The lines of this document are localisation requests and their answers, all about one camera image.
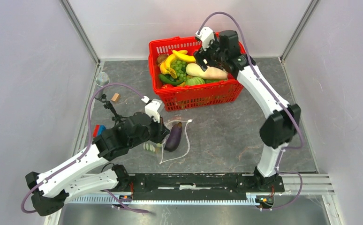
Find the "purple eggplant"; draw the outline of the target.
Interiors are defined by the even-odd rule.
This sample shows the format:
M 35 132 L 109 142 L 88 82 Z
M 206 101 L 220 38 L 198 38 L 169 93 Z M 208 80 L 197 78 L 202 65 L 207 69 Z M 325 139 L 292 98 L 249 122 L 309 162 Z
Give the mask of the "purple eggplant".
M 182 123 L 177 122 L 172 126 L 170 130 L 170 134 L 166 140 L 164 150 L 168 152 L 175 151 L 181 142 L 181 135 L 182 135 Z

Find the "clear zip top bag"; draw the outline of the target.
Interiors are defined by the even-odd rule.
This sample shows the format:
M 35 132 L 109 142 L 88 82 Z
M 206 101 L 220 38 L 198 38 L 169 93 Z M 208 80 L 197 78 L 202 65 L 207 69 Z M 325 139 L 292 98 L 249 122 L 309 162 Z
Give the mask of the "clear zip top bag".
M 166 121 L 164 125 L 170 130 L 170 134 L 161 143 L 145 142 L 143 150 L 156 156 L 159 164 L 185 157 L 191 147 L 188 128 L 192 122 L 192 119 L 182 117 L 175 117 Z

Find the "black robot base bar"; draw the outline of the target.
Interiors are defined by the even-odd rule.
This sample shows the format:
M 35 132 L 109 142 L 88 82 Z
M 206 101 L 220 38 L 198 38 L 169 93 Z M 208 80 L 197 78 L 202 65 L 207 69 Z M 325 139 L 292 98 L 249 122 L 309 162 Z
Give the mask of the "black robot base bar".
M 282 193 L 282 177 L 253 173 L 135 173 L 113 191 L 131 191 L 133 200 L 244 200 L 247 193 Z

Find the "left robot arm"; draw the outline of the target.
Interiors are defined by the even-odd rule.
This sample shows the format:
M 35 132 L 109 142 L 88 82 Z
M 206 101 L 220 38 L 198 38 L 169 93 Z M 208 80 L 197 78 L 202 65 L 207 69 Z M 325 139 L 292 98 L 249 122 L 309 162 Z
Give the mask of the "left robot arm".
M 137 112 L 102 131 L 80 153 L 61 165 L 44 173 L 30 172 L 25 176 L 30 189 L 23 199 L 24 213 L 27 198 L 31 199 L 33 210 L 40 216 L 47 216 L 60 210 L 65 204 L 80 196 L 101 190 L 124 191 L 130 185 L 130 177 L 122 165 L 114 165 L 92 177 L 82 176 L 94 168 L 110 163 L 147 141 L 162 143 L 170 130 L 163 120 Z

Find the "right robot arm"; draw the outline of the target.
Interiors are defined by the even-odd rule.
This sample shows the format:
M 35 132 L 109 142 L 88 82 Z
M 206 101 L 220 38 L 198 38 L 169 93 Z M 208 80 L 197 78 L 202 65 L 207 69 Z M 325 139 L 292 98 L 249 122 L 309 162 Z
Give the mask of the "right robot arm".
M 264 144 L 262 155 L 254 170 L 254 187 L 266 191 L 276 181 L 280 159 L 295 134 L 300 134 L 299 105 L 291 105 L 282 98 L 260 73 L 255 61 L 242 53 L 235 30 L 215 34 L 209 27 L 197 31 L 196 40 L 201 48 L 194 53 L 203 71 L 222 66 L 230 73 L 260 106 L 266 118 L 259 130 Z

